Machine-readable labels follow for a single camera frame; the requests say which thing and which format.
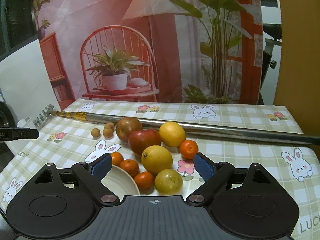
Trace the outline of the mandarin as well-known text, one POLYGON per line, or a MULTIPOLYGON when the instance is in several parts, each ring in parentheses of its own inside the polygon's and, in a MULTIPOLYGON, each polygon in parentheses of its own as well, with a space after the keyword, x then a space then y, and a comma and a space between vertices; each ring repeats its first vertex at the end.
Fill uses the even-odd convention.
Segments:
POLYGON ((120 163, 119 167, 127 172, 131 177, 135 177, 139 174, 139 165, 135 160, 126 159, 120 163))
POLYGON ((178 147, 178 151, 184 159, 193 159, 199 152, 199 147, 195 141, 185 140, 178 147))
POLYGON ((112 157, 112 164, 115 166, 120 166, 121 162, 124 161, 124 157, 119 152, 113 152, 111 153, 112 157))
POLYGON ((148 172, 141 172, 134 177, 134 181, 140 190, 146 190, 154 185, 154 177, 148 172))

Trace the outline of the yellow lemon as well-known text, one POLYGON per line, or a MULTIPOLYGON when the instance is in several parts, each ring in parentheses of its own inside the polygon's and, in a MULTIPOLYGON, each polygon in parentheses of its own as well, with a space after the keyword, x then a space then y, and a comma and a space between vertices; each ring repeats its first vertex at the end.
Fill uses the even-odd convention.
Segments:
POLYGON ((186 139, 185 130, 177 122, 165 122, 158 132, 163 143, 169 147, 178 147, 186 139))
POLYGON ((169 150, 163 146, 154 145, 147 147, 143 151, 141 162, 147 171, 157 175, 162 170, 172 167, 173 158, 169 150))

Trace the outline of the bright red apple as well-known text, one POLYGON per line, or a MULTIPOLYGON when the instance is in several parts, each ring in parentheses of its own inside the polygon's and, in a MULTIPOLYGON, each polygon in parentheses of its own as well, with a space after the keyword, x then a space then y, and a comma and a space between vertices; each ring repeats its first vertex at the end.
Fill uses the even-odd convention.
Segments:
POLYGON ((162 140, 159 133, 153 129, 133 131, 128 138, 128 145, 131 151, 141 156, 149 146, 161 146, 162 140))

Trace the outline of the dark red-brown apple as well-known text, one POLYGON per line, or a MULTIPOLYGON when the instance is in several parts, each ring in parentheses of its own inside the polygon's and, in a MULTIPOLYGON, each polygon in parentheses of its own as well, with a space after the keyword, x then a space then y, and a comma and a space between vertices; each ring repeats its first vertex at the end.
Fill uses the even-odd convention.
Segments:
POLYGON ((127 142, 133 131, 142 130, 143 126, 137 118, 123 117, 116 124, 116 134, 122 142, 127 142))

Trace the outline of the yellow lemon front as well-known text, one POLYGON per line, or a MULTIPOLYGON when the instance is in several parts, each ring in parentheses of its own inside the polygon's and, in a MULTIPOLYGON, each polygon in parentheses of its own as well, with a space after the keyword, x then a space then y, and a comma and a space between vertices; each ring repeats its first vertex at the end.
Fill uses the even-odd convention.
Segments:
POLYGON ((154 145, 147 147, 143 151, 141 162, 147 171, 157 175, 162 170, 172 167, 173 158, 169 150, 163 146, 154 145))

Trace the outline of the dark washing machine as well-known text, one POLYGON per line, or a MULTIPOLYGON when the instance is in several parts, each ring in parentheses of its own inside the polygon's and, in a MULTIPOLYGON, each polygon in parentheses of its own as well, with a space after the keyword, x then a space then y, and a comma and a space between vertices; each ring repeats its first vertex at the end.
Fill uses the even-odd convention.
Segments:
POLYGON ((0 101, 1 127, 16 127, 14 117, 5 103, 0 101))

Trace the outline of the beige round plate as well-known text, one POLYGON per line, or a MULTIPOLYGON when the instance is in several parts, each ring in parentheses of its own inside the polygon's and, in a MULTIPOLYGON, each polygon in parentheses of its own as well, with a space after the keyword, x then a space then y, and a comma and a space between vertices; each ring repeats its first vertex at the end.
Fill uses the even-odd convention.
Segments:
POLYGON ((139 196, 140 191, 134 179, 124 170, 112 166, 101 183, 112 191, 120 200, 125 196, 139 196))

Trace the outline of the telescopic metal pole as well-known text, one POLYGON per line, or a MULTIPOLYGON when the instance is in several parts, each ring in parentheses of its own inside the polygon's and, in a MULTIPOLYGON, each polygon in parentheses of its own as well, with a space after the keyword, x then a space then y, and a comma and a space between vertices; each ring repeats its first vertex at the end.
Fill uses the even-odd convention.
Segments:
POLYGON ((297 133, 282 133, 263 131, 259 129, 247 129, 237 127, 215 126, 207 124, 192 124, 187 122, 162 121, 152 119, 136 119, 129 116, 114 116, 87 112, 57 111, 53 105, 48 105, 42 113, 33 121, 35 127, 40 127, 51 116, 106 124, 116 124, 116 134, 122 141, 127 141, 129 135, 137 130, 157 129, 161 140, 168 146, 179 146, 186 137, 192 134, 197 137, 217 138, 220 140, 245 140, 263 143, 278 143, 290 145, 319 145, 319 137, 297 133))

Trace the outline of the yellow-green round fruit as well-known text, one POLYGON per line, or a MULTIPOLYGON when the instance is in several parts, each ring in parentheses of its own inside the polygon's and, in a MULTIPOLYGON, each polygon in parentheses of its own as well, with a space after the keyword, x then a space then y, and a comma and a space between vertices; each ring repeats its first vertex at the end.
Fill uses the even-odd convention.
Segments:
POLYGON ((159 172, 155 178, 155 189, 162 195, 178 194, 183 186, 181 175, 172 169, 159 172))

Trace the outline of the mandarin front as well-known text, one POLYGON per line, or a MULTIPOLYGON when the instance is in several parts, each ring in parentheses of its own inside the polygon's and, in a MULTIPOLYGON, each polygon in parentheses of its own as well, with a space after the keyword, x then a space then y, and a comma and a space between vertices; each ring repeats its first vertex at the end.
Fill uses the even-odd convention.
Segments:
POLYGON ((148 172, 141 172, 134 177, 134 181, 140 190, 146 190, 154 185, 154 177, 148 172))

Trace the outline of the checkered bunny tablecloth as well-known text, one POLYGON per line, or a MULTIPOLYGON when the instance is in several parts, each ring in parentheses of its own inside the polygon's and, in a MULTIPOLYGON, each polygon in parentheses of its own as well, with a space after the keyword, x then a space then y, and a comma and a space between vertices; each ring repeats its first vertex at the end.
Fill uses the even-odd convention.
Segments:
MULTIPOLYGON (((300 133, 300 127, 284 106, 212 105, 210 114, 197 115, 195 106, 178 103, 132 103, 76 100, 71 112, 90 112, 136 118, 185 121, 199 124, 255 128, 300 133)), ((95 149, 91 136, 102 124, 65 118, 53 118, 40 130, 38 139, 27 141, 24 148, 1 172, 1 208, 45 163, 69 168, 83 161, 95 149)), ((300 217, 294 239, 319 239, 319 160, 305 146, 279 146, 196 138, 200 152, 214 162, 226 161, 247 168, 263 165, 295 199, 300 217)))

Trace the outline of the wooden board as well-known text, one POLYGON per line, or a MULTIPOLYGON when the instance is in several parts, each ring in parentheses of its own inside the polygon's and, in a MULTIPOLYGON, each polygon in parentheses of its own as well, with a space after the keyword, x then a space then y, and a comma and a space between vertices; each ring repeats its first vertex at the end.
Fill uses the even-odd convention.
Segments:
POLYGON ((319 135, 319 0, 280 0, 282 50, 274 104, 319 135))

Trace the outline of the printed room backdrop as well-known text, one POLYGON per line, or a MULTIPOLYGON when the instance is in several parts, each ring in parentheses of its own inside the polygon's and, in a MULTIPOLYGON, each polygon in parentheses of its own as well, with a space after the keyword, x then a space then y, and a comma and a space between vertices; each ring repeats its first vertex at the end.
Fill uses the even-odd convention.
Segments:
POLYGON ((61 108, 76 99, 256 104, 260 0, 33 0, 61 108))

